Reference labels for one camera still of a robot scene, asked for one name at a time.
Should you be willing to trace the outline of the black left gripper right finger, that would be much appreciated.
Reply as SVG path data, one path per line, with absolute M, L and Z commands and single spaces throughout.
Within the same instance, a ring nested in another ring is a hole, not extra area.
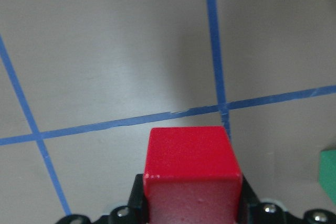
M 301 218 L 296 217 L 276 203 L 260 201 L 249 182 L 244 178 L 237 222 L 244 224 L 332 224 L 335 223 L 335 213 L 317 208 L 306 211 Z

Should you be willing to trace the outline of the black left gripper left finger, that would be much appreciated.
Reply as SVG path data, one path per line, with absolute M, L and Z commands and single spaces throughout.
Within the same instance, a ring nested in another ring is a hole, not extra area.
M 84 215 L 72 214 L 59 219 L 56 223 L 149 223 L 149 210 L 148 202 L 144 195 L 143 175 L 137 174 L 135 176 L 129 200 L 126 205 L 114 208 L 109 214 L 102 215 L 96 221 L 91 221 L 89 217 Z

